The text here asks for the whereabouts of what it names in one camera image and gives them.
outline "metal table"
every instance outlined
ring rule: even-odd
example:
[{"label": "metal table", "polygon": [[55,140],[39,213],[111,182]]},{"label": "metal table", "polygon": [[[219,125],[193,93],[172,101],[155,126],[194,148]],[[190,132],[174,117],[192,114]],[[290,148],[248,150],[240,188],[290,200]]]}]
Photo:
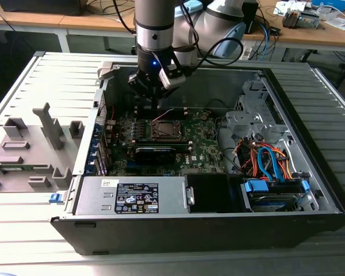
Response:
[{"label": "metal table", "polygon": [[[50,113],[61,124],[67,125],[72,120],[86,123],[99,85],[95,72],[99,62],[105,60],[135,62],[136,58],[37,53],[0,104],[0,136],[5,135],[1,124],[9,115],[21,113],[22,118],[39,124],[34,114],[26,112],[32,109],[36,97],[49,101]],[[237,64],[272,69],[345,189],[345,101],[325,77],[304,63]],[[51,212],[62,208],[48,203],[50,194],[0,193],[0,272],[16,275],[345,273],[345,227],[314,236],[287,250],[81,256],[48,222]]]}]

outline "workbench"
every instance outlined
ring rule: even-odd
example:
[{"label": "workbench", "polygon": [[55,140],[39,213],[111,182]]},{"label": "workbench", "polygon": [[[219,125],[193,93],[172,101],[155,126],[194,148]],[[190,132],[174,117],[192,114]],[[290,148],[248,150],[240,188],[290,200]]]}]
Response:
[{"label": "workbench", "polygon": [[[4,135],[1,126],[7,116],[20,116],[26,122],[40,124],[28,112],[37,98],[51,104],[50,114],[62,126],[68,126],[72,120],[87,124],[87,114],[99,87],[97,67],[106,60],[133,63],[136,57],[37,53],[0,103],[0,141]],[[272,70],[345,189],[345,100],[322,73],[305,63],[245,61],[234,65]],[[39,83],[45,84],[42,89]],[[70,101],[72,108],[66,104]],[[314,236],[291,249],[81,256],[48,222],[52,212],[64,208],[50,205],[50,195],[50,192],[0,193],[1,272],[246,276],[345,273],[345,227]]]},{"label": "workbench", "polygon": [[[286,48],[314,49],[325,51],[345,52],[345,31],[334,28],[325,22],[321,22],[318,29],[286,29],[282,27],[282,17],[274,16],[273,10],[276,0],[260,0],[264,17],[271,26],[281,29],[281,35],[276,43],[279,57]],[[7,13],[0,7],[3,18],[19,32],[54,33],[58,36],[63,52],[70,52],[67,36],[101,36],[107,37],[132,37],[121,23],[105,16],[91,14],[88,11],[80,17],[63,16],[58,14],[35,14],[35,13]],[[126,24],[133,28],[133,10],[124,14]],[[251,34],[244,35],[243,44],[246,48],[258,45],[263,40],[263,34],[256,28]],[[0,17],[0,30],[12,30]]]}]

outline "floor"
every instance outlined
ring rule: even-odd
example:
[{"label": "floor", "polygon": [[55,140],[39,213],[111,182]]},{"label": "floor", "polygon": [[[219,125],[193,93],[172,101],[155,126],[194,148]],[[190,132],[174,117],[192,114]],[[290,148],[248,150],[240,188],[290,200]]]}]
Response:
[{"label": "floor", "polygon": [[[0,43],[0,101],[15,82],[27,62],[32,57],[31,48],[37,51],[60,52],[60,45],[54,34],[41,33],[13,33],[7,32],[6,44]],[[104,50],[104,42],[101,37],[70,36],[69,45],[72,52],[79,53],[113,53],[130,54],[133,39],[110,38],[112,49]],[[314,53],[308,58],[312,67],[321,69],[322,73],[334,82],[340,73],[341,61],[333,52]],[[340,93],[345,98],[345,81],[339,87]]]}]

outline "blue latch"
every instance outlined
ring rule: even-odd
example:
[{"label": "blue latch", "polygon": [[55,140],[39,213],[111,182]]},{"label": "blue latch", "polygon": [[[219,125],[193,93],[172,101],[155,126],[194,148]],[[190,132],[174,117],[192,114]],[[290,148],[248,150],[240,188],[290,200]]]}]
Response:
[{"label": "blue latch", "polygon": [[266,181],[259,179],[250,179],[244,186],[246,187],[246,192],[250,191],[269,191]]},{"label": "blue latch", "polygon": [[48,200],[49,203],[62,203],[63,202],[63,195],[58,193],[53,193]]},{"label": "blue latch", "polygon": [[307,180],[303,180],[301,182],[301,184],[303,185],[303,188],[304,188],[305,192],[308,192],[311,189],[311,187],[310,187],[310,185],[309,185]]}]

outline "white sticker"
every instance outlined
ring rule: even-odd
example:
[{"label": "white sticker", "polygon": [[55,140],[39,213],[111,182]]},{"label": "white sticker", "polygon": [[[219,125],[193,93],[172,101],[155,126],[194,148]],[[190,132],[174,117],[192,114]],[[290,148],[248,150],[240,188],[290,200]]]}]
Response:
[{"label": "white sticker", "polygon": [[2,168],[3,171],[22,171],[22,168]]},{"label": "white sticker", "polygon": [[103,179],[101,181],[101,187],[117,187],[119,179]]}]

